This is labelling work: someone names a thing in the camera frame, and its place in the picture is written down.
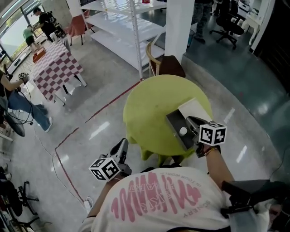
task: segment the shelf board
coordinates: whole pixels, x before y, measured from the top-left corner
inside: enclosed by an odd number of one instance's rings
[[[127,15],[100,12],[86,19],[86,21],[112,35],[127,39],[135,43],[132,18]],[[139,41],[145,41],[164,33],[165,28],[144,19],[137,18]]]
[[[150,3],[143,4],[142,0],[135,0],[135,8],[136,14],[141,14],[151,10],[166,8],[166,3],[151,0]],[[83,5],[81,9],[108,11],[112,13],[119,13],[122,15],[131,15],[129,0],[97,0]]]
[[[91,37],[104,45],[106,48],[110,49],[113,53],[121,57],[134,68],[136,68],[137,70],[139,69],[136,45],[134,43],[130,43],[126,40],[117,38],[102,29],[92,34]],[[145,52],[146,45],[147,44],[144,42],[140,43],[142,66],[145,66],[149,63],[149,59]],[[157,47],[156,45],[153,45],[151,47],[151,54],[152,56],[157,58],[164,54],[164,50],[160,47]]]

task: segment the orange box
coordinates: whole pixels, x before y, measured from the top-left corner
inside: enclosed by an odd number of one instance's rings
[[[34,56],[33,56],[33,63],[38,62],[38,60],[39,60],[40,58],[42,58],[42,57],[45,55],[45,53],[46,53],[45,48],[44,48],[44,47],[41,47],[41,48],[37,51],[37,53],[34,54]]]

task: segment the green tablecloth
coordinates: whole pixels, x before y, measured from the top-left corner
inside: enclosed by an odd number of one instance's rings
[[[188,157],[193,152],[185,151],[178,143],[165,116],[194,97],[213,118],[204,92],[185,78],[173,75],[150,77],[132,90],[124,107],[126,137],[129,142],[140,145],[143,160],[157,153],[161,165],[168,156]]]

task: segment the metal shelving unit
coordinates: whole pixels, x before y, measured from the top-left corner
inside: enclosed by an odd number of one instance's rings
[[[145,53],[147,40],[156,37],[155,42],[165,32],[165,27],[137,15],[165,7],[166,3],[155,0],[149,4],[143,4],[142,0],[97,0],[81,9],[102,11],[86,18],[87,23],[100,28],[91,37],[138,69],[142,79],[143,66],[149,63]],[[164,50],[153,45],[151,53],[157,58],[164,54]]]

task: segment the green shirt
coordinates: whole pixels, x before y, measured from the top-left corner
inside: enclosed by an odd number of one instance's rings
[[[33,36],[32,30],[30,28],[24,29],[24,31],[23,31],[24,39],[27,39],[30,36]]]

